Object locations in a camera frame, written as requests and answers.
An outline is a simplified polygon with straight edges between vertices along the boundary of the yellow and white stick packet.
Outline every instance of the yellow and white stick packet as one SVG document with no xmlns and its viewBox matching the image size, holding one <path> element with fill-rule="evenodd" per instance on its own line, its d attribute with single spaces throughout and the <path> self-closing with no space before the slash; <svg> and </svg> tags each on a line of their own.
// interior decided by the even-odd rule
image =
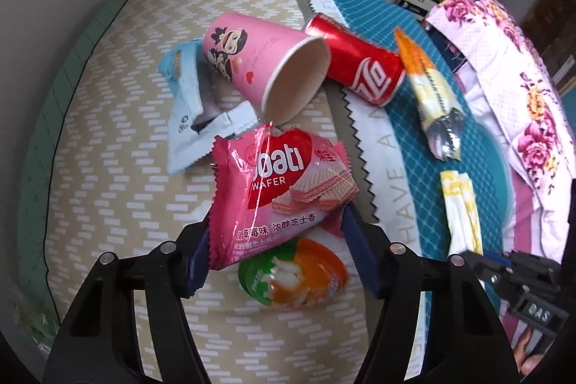
<svg viewBox="0 0 576 384">
<path fill-rule="evenodd" d="M 440 180 L 451 236 L 448 255 L 463 251 L 482 255 L 480 219 L 472 180 L 467 173 L 459 174 L 458 171 L 442 171 Z"/>
</svg>

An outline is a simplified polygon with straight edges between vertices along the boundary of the red soda can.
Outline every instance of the red soda can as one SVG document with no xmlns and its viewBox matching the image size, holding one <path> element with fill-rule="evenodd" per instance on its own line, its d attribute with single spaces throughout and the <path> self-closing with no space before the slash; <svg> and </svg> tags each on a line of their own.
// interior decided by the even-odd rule
<svg viewBox="0 0 576 384">
<path fill-rule="evenodd" d="M 373 105 L 390 103 L 405 75 L 398 54 L 362 40 L 325 14 L 316 14 L 303 30 L 312 37 L 323 37 L 328 43 L 332 53 L 329 78 Z"/>
</svg>

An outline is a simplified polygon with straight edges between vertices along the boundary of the person's hand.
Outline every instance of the person's hand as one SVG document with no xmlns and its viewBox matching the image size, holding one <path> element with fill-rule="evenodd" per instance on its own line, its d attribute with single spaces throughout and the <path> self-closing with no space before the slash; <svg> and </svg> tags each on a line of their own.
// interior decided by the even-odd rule
<svg viewBox="0 0 576 384">
<path fill-rule="evenodd" d="M 516 360 L 518 372 L 522 373 L 524 376 L 530 374 L 544 357 L 543 354 L 533 354 L 530 357 L 526 357 L 526 346 L 528 345 L 528 342 L 530 342 L 531 337 L 532 329 L 526 327 L 526 330 L 524 330 L 514 348 L 514 359 Z"/>
</svg>

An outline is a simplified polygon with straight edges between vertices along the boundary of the teal mat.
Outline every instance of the teal mat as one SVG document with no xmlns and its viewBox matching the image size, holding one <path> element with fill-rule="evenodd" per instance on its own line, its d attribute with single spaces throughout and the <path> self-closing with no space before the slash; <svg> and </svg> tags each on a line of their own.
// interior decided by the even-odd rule
<svg viewBox="0 0 576 384">
<path fill-rule="evenodd" d="M 24 162 L 17 220 L 20 288 L 38 311 L 51 318 L 57 318 L 58 313 L 47 284 L 44 237 L 54 153 L 84 66 L 126 2 L 108 0 L 74 45 L 48 91 Z M 50 244 L 47 239 L 47 254 Z"/>
<path fill-rule="evenodd" d="M 472 179 L 482 228 L 482 243 L 487 251 L 502 252 L 502 225 L 492 175 L 486 170 L 485 135 L 479 130 L 450 69 L 424 29 L 410 12 L 384 0 L 334 0 L 352 31 L 369 41 L 397 51 L 393 30 L 402 28 L 418 43 L 446 77 L 466 114 L 462 136 L 462 161 L 446 163 L 434 158 L 418 119 L 417 102 L 404 80 L 392 102 L 386 106 L 396 138 L 402 149 L 408 184 L 414 198 L 422 255 L 445 259 L 450 244 L 440 171 L 467 172 Z M 500 300 L 491 291 L 496 308 Z"/>
</svg>

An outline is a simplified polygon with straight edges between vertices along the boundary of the floral fabric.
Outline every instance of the floral fabric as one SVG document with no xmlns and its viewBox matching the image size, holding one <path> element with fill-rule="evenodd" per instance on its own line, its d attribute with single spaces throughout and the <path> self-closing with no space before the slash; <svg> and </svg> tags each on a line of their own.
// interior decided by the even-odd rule
<svg viewBox="0 0 576 384">
<path fill-rule="evenodd" d="M 538 52 L 497 0 L 445 0 L 427 21 L 476 71 L 509 163 L 543 207 L 544 252 L 561 257 L 576 177 L 574 136 Z"/>
</svg>

